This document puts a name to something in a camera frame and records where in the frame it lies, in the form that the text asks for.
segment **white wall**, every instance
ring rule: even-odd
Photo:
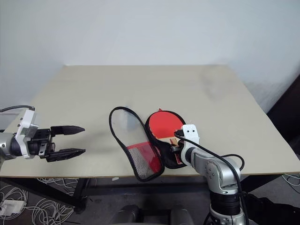
[[[29,103],[64,64],[223,63],[268,111],[300,72],[299,10],[297,0],[1,0],[0,107]]]

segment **beige tabletop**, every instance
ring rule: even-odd
[[[69,66],[32,100],[40,128],[78,125],[86,131],[56,136],[57,150],[82,148],[81,156],[47,163],[35,157],[5,161],[0,176],[132,176],[130,163],[111,135],[108,115],[127,106],[143,121],[159,108],[195,124],[201,144],[246,162],[242,174],[292,173],[300,162],[243,83],[226,66]],[[15,132],[18,118],[7,128]],[[164,175],[194,175],[191,167]]]

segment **floor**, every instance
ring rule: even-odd
[[[157,178],[154,182],[175,182],[174,178]],[[197,180],[203,182],[202,177],[189,177],[185,178],[189,181]],[[125,179],[120,178],[116,181],[111,179],[98,179],[97,184],[102,183],[124,184],[124,183],[137,183],[134,178]],[[275,203],[286,203],[296,207],[300,207],[300,194],[293,191],[289,185],[281,178],[277,178],[272,182],[253,191],[252,194],[257,197],[267,197]],[[35,205],[41,198],[39,196],[30,194],[29,205]],[[195,225],[202,225],[205,216],[208,213],[210,204],[209,193],[207,191],[198,193],[187,194],[159,194],[159,195],[106,195],[106,196],[90,196],[87,200],[86,210],[82,214],[73,213],[68,219],[70,222],[82,225],[106,225],[109,223],[114,213],[117,212],[125,205],[135,204],[142,209],[170,209],[176,204],[182,204],[190,212]],[[146,222],[153,223],[166,223],[166,217],[146,217]],[[18,218],[5,221],[6,225],[31,225],[31,211],[25,210]]]

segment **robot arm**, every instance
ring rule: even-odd
[[[73,135],[84,131],[77,126],[55,126],[50,129],[38,129],[34,124],[34,108],[27,109],[16,134],[0,133],[0,168],[5,160],[23,156],[26,159],[38,155],[47,162],[60,161],[73,158],[85,152],[85,149],[62,149],[55,151],[52,138],[56,135]]]
[[[199,135],[195,125],[183,125],[175,132],[180,139],[199,143]],[[212,154],[183,141],[181,160],[192,166],[198,173],[205,176],[210,189],[210,217],[215,225],[245,225],[246,218],[240,207],[240,193],[235,175],[228,164]],[[240,170],[236,163],[226,159],[240,178]]]

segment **black wire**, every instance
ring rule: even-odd
[[[207,221],[208,221],[209,218],[210,218],[210,212],[208,212],[208,214],[207,214],[207,216],[206,216],[206,218],[205,218],[205,220],[203,222],[203,225],[207,224]]]
[[[299,191],[297,191],[292,185],[290,185],[289,183],[287,183],[295,192],[297,192],[298,194],[300,194]]]
[[[237,158],[239,158],[242,161],[242,165],[240,166],[240,171],[242,171],[242,169],[245,166],[245,160],[243,159],[243,157],[240,156],[240,155],[237,155],[237,154],[228,154],[228,155],[224,155],[224,156],[221,156],[221,157],[229,157],[229,156],[237,157]]]
[[[179,139],[181,139],[181,140],[183,140],[183,141],[189,142],[189,143],[193,144],[194,146],[197,146],[198,148],[200,148],[203,151],[205,151],[205,152],[213,155],[214,157],[220,159],[221,161],[223,161],[224,163],[227,164],[227,166],[232,171],[232,173],[233,173],[233,175],[234,175],[234,177],[236,179],[236,183],[238,185],[238,191],[240,193],[240,201],[242,203],[242,207],[243,207],[244,214],[245,214],[246,225],[249,225],[249,216],[248,216],[248,212],[247,212],[247,208],[246,208],[246,203],[245,203],[245,200],[244,200],[244,195],[243,195],[243,192],[242,192],[242,186],[240,184],[240,178],[239,178],[237,172],[235,171],[234,167],[226,159],[224,159],[223,157],[219,156],[218,154],[216,154],[216,153],[214,153],[214,152],[206,149],[205,147],[203,147],[203,146],[201,146],[201,145],[199,145],[199,144],[197,144],[197,143],[195,143],[195,142],[193,142],[193,141],[191,141],[189,139],[186,139],[186,138],[183,138],[181,136],[178,136],[176,133],[174,133],[174,136],[177,137],[177,138],[179,138]]]
[[[33,110],[33,111],[35,110],[35,108],[30,105],[15,105],[15,106],[7,107],[4,109],[0,109],[0,113],[8,111],[8,110],[12,110],[12,109],[20,109],[20,108],[29,108],[30,110]]]

